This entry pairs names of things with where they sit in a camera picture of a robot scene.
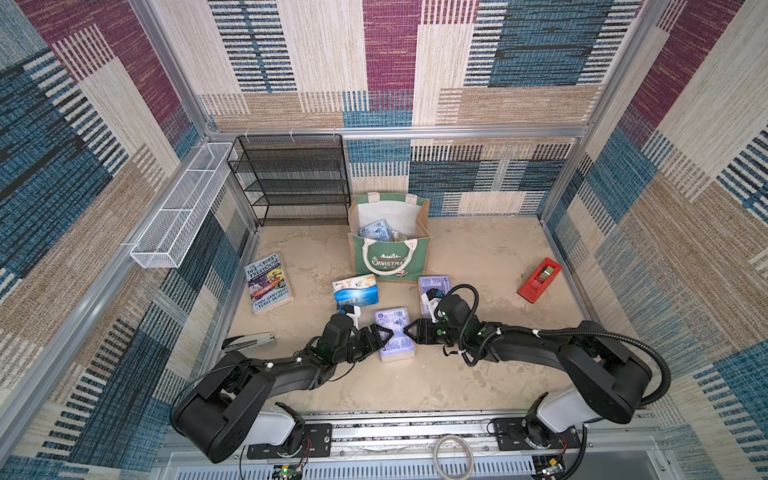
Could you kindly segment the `purple tissue pack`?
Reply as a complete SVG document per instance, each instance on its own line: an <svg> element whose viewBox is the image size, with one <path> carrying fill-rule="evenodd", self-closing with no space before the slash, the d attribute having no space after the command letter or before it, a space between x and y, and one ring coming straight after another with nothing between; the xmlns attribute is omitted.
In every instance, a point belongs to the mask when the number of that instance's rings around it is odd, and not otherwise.
<svg viewBox="0 0 768 480"><path fill-rule="evenodd" d="M374 314L374 322L379 327L392 331L386 344L379 350L383 363L406 360L416 355L416 345L404 329L410 324L408 310L404 307L379 310Z"/></svg>
<svg viewBox="0 0 768 480"><path fill-rule="evenodd" d="M428 307L427 292L432 289L436 289L441 295L446 294L451 289L451 280L449 276L421 276L418 279L419 283L419 305L420 312L423 318L430 318L430 310Z"/></svg>

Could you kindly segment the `blue wave tissue pack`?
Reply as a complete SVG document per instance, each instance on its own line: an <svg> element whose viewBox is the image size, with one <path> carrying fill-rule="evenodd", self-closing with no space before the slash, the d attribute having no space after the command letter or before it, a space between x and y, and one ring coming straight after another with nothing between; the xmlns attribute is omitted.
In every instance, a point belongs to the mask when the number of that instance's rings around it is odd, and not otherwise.
<svg viewBox="0 0 768 480"><path fill-rule="evenodd" d="M334 281L332 288L338 308L346 305L365 307L379 302L379 288L373 274Z"/></svg>

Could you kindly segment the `light blue tissue pack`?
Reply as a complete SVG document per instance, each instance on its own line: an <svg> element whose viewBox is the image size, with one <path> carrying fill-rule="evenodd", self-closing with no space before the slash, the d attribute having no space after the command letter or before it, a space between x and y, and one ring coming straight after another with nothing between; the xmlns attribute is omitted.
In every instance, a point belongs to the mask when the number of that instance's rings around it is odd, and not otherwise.
<svg viewBox="0 0 768 480"><path fill-rule="evenodd" d="M385 219L379 219L362 226L359 229L359 236L376 242L391 242L393 240L392 230Z"/></svg>

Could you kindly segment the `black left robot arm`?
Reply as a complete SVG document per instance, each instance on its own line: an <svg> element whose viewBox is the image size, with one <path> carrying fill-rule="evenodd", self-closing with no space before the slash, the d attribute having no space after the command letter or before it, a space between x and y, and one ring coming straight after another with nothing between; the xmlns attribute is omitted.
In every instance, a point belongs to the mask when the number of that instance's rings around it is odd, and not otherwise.
<svg viewBox="0 0 768 480"><path fill-rule="evenodd" d="M266 360L231 351L180 392L172 402L170 425L213 463L250 447L295 456L308 448L305 420L282 402L265 409L266 402L319 388L339 364L360 363L394 336L389 328L358 328L349 315L335 313L320 336L290 357Z"/></svg>

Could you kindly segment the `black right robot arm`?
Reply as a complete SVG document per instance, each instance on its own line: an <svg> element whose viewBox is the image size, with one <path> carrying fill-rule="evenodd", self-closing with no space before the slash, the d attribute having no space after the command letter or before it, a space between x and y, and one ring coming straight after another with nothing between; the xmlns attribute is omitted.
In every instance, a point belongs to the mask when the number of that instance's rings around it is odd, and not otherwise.
<svg viewBox="0 0 768 480"><path fill-rule="evenodd" d="M468 367L481 361L517 361L565 372L571 385L544 393L529 408L519 430L534 449L545 449L578 424L607 420L629 423L635 411L662 399L671 386L671 370L661 354L626 335L582 321L564 329L533 329L483 322L477 301L432 290L425 294L430 315L403 330L419 345L444 347Z"/></svg>

